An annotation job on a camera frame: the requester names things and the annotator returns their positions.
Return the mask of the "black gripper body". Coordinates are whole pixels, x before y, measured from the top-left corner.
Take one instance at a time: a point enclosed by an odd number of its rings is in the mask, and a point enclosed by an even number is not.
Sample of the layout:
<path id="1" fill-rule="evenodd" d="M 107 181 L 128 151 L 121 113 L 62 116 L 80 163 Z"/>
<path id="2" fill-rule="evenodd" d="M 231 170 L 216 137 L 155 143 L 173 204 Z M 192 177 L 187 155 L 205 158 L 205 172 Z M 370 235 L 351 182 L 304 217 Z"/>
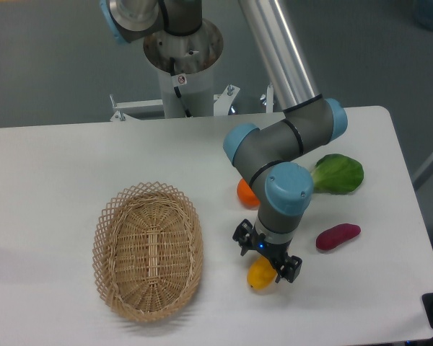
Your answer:
<path id="1" fill-rule="evenodd" d="M 265 257 L 274 269 L 274 261 L 281 260 L 284 254 L 288 254 L 288 248 L 292 241 L 292 232 L 278 234 L 254 227 L 253 250 Z"/>

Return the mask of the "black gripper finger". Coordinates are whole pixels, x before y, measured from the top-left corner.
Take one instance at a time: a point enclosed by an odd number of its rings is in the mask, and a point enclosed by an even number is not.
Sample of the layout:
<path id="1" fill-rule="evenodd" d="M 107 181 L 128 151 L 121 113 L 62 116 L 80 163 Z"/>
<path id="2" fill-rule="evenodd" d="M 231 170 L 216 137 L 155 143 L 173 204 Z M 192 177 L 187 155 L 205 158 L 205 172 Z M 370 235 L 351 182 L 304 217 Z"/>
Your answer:
<path id="1" fill-rule="evenodd" d="M 238 243 L 241 256 L 244 256 L 248 251 L 253 250 L 253 234 L 253 225 L 247 219 L 242 220 L 235 229 L 232 239 Z"/>
<path id="2" fill-rule="evenodd" d="M 274 269 L 276 270 L 277 276 L 275 283 L 279 283 L 281 279 L 286 280 L 289 283 L 293 283 L 302 267 L 302 259 L 294 255 L 289 256 L 284 254 L 282 259 L 274 261 Z"/>

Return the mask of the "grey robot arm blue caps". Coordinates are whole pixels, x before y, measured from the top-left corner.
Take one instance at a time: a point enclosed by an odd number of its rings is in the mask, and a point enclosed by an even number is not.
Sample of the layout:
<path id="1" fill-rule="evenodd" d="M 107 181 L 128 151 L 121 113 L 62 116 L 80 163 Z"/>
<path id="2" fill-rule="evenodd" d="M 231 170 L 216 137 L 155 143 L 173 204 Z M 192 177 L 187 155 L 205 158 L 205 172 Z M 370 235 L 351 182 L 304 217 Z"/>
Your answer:
<path id="1" fill-rule="evenodd" d="M 101 1 L 100 8 L 117 41 L 143 40 L 166 117 L 214 115 L 210 69 L 223 39 L 203 18 L 200 1 Z M 313 192 L 310 173 L 295 159 L 341 136 L 348 121 L 341 105 L 315 88 L 283 2 L 241 1 L 240 8 L 284 118 L 264 129 L 239 125 L 224 139 L 228 159 L 261 203 L 256 221 L 243 221 L 233 238 L 242 252 L 257 251 L 278 278 L 291 282 L 302 261 L 287 250 Z"/>

